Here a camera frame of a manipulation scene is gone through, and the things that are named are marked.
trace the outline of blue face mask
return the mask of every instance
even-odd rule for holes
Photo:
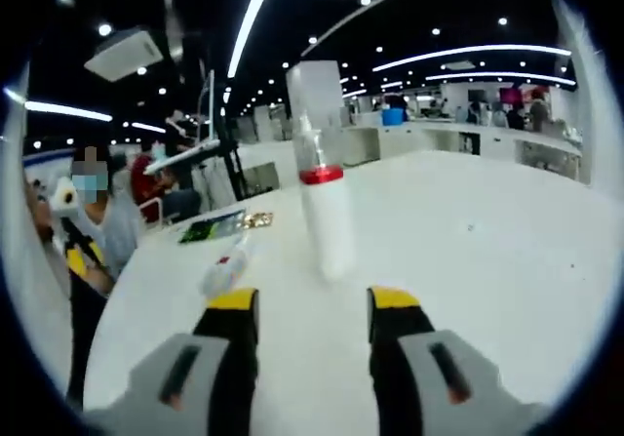
[[[76,190],[80,194],[83,202],[94,203],[98,198],[98,191],[107,190],[108,175],[74,175],[71,178]]]
[[[167,153],[165,153],[165,145],[154,143],[152,145],[152,158],[154,158],[155,161],[167,159]]]

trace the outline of red bottle cap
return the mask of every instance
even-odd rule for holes
[[[323,168],[314,168],[299,172],[299,179],[305,185],[322,184],[324,182],[332,182],[344,176],[344,171],[338,165],[326,166]]]

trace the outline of person in red shirt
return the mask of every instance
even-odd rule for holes
[[[130,185],[137,205],[160,197],[163,200],[163,217],[175,215],[174,222],[199,215],[202,199],[194,189],[176,190],[166,193],[176,183],[176,177],[168,170],[161,172],[159,178],[145,175],[145,168],[152,162],[152,142],[141,142],[142,153],[133,163],[130,173]],[[152,204],[142,209],[147,222],[158,220],[158,206]]]

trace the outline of plastic bottle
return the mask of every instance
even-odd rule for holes
[[[316,263],[326,280],[343,280],[357,257],[349,188],[339,164],[339,133],[311,129],[304,116],[295,139],[303,212]]]

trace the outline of white round table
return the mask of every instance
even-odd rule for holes
[[[315,271],[297,187],[221,211],[275,214],[253,231],[238,285],[260,290],[253,434],[377,434],[371,285],[412,292],[522,401],[565,398],[619,295],[621,207],[567,178],[463,154],[412,153],[346,177],[359,266],[342,284]],[[201,280],[233,239],[181,246],[187,224],[150,235],[120,277],[92,346],[86,410],[120,397],[133,366],[201,317]]]

